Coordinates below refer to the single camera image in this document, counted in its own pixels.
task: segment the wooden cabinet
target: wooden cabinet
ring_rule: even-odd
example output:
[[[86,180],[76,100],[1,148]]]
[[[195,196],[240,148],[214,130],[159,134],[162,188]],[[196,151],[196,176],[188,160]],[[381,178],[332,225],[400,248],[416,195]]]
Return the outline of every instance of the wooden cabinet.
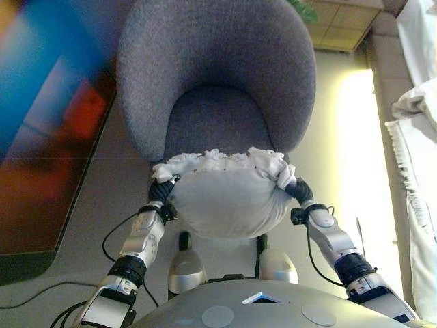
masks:
[[[384,9],[381,0],[308,0],[318,15],[307,24],[314,48],[353,51]]]

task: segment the gray chair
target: gray chair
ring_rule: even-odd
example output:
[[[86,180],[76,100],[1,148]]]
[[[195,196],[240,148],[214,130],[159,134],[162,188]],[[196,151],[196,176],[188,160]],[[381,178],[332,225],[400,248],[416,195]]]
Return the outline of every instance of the gray chair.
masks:
[[[307,30],[285,0],[138,0],[117,62],[134,144],[150,161],[291,151],[315,97]]]

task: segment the floor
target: floor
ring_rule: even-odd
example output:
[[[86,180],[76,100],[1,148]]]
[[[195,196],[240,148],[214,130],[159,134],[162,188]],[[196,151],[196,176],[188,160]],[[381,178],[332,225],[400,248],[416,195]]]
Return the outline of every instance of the floor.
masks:
[[[356,227],[359,218],[368,261],[377,266],[401,294],[391,199],[380,137],[376,103],[364,56],[316,53],[317,97],[305,138],[290,153],[290,162],[304,176],[319,202],[335,206],[340,225],[361,247]],[[37,279],[0,287],[0,306],[14,305],[37,291],[62,281],[97,284],[111,263],[103,256],[101,241],[122,219],[141,207],[147,196],[147,163],[130,144],[117,103],[87,173],[53,265]],[[109,240],[116,256],[130,229],[120,228]],[[166,226],[158,257],[147,271],[148,288],[161,304],[167,298],[167,269],[176,252],[177,223]],[[305,228],[286,217],[269,234],[270,246],[285,251],[299,274],[300,284],[345,298],[342,288],[329,284],[313,270],[306,248]],[[254,274],[255,241],[218,241],[194,236],[194,248],[209,278],[226,273]],[[321,272],[336,279],[316,247]],[[86,300],[92,288],[56,287],[15,310],[0,310],[4,327],[48,327],[67,307]],[[135,304],[137,318],[154,309],[141,290]]]

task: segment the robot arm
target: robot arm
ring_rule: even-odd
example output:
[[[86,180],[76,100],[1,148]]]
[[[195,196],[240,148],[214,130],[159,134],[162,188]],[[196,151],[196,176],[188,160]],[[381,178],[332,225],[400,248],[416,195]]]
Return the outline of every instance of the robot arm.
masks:
[[[338,226],[328,209],[316,203],[307,183],[301,178],[286,190],[301,206],[292,211],[293,224],[305,224],[309,236],[318,244],[323,256],[346,288],[349,300],[402,323],[417,315],[398,297],[376,268],[358,253],[350,237]]]
[[[81,310],[73,327],[125,328],[135,319],[133,305],[147,268],[155,261],[164,234],[161,208],[177,176],[150,188],[150,202],[141,208],[129,237],[107,276]]]

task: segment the black wire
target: black wire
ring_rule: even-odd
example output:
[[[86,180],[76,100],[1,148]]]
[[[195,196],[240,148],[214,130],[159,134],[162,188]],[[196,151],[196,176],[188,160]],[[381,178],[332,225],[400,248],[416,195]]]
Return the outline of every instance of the black wire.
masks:
[[[105,236],[105,238],[103,239],[103,242],[102,242],[102,249],[103,249],[103,253],[104,253],[104,255],[110,260],[110,261],[112,261],[112,262],[115,262],[115,258],[112,258],[108,253],[107,253],[107,250],[106,250],[106,241],[107,241],[107,239],[109,238],[109,236],[114,232],[114,231],[116,231],[116,229],[118,229],[118,228],[120,228],[122,225],[124,225],[127,221],[129,221],[130,219],[132,219],[135,215],[137,215],[136,213],[135,214],[132,214],[131,216],[129,216],[127,219],[125,219],[125,220],[123,220],[121,223],[119,223],[119,224],[117,224],[117,226],[115,227],[115,228],[113,228],[106,236]],[[144,289],[145,289],[145,292],[150,296],[150,298],[152,299],[152,301],[153,301],[153,303],[155,303],[155,306],[157,307],[157,308],[159,308],[159,304],[158,304],[158,302],[155,300],[155,298],[153,297],[153,295],[151,294],[151,292],[147,289],[147,286],[145,285],[145,282],[144,282],[144,280],[143,280],[143,286],[144,286]]]
[[[81,307],[82,305],[85,305],[86,303],[87,301],[84,301],[70,306],[67,310],[63,311],[59,316],[56,317],[56,319],[50,325],[50,328],[55,328],[55,325],[63,316],[65,316],[66,314],[69,316],[73,311],[75,311],[75,309]]]
[[[328,209],[328,210],[332,210],[330,214],[331,214],[332,216],[334,216],[335,207],[334,207],[334,206],[329,206],[329,207],[327,207],[327,209]]]
[[[132,214],[131,216],[129,216],[127,219],[125,219],[125,220],[123,220],[121,223],[119,223],[115,228],[113,228],[106,236],[105,236],[105,238],[103,239],[103,242],[102,242],[102,249],[103,249],[103,254],[108,258],[108,260],[110,260],[110,261],[112,261],[112,262],[115,262],[115,258],[113,258],[112,256],[110,256],[108,253],[107,253],[107,249],[106,249],[106,241],[107,241],[107,239],[109,238],[109,236],[110,235],[112,235],[112,233],[114,232],[114,231],[116,231],[116,229],[118,229],[118,228],[120,228],[122,225],[124,225],[127,221],[129,221],[130,219],[132,219],[135,215],[137,215],[136,213],[135,214]]]
[[[311,263],[312,263],[315,271],[320,275],[320,277],[322,277],[323,279],[329,281],[330,283],[332,283],[332,284],[334,284],[336,286],[344,287],[343,284],[340,284],[339,282],[335,282],[334,280],[331,280],[328,277],[324,276],[323,273],[321,273],[319,271],[319,269],[316,267],[316,265],[314,263],[314,259],[313,259],[313,254],[311,253],[311,243],[310,243],[310,240],[309,240],[309,227],[307,227],[307,242],[308,242],[309,259],[311,260]]]
[[[73,308],[70,307],[70,311],[69,311],[69,312],[64,316],[64,319],[63,319],[62,322],[61,322],[61,327],[60,327],[60,328],[64,328],[64,327],[65,327],[68,318],[69,318],[69,317],[71,316],[71,314],[75,311],[75,309],[81,307],[82,305],[84,305],[84,304],[86,304],[86,303],[87,303],[87,302],[84,301],[84,302],[77,303],[76,305],[73,305]]]
[[[11,306],[0,306],[0,310],[16,309],[16,308],[19,308],[20,306],[22,306],[22,305],[24,305],[24,304],[27,304],[27,303],[30,302],[31,300],[33,300],[33,299],[35,299],[36,297],[40,296],[43,292],[46,292],[47,290],[52,289],[52,288],[54,288],[54,287],[58,287],[58,286],[60,286],[60,285],[66,285],[66,284],[69,284],[69,285],[78,285],[78,286],[88,286],[88,287],[97,287],[97,285],[86,284],[86,283],[82,283],[82,282],[59,282],[58,284],[55,284],[55,285],[49,286],[49,287],[47,287],[47,288],[45,288],[45,289],[43,289],[43,290],[37,292],[37,293],[34,294],[34,296],[32,296],[30,299],[28,299],[28,300],[26,300],[26,301],[24,301],[24,302],[22,302],[22,303],[20,303],[20,304],[17,304],[17,305],[11,305]]]
[[[158,302],[155,300],[155,298],[153,297],[153,295],[151,294],[151,292],[147,289],[144,280],[143,280],[143,286],[144,286],[145,292],[150,296],[150,298],[152,299],[153,303],[155,303],[155,306],[156,306],[157,308],[159,308],[159,304],[158,304]]]

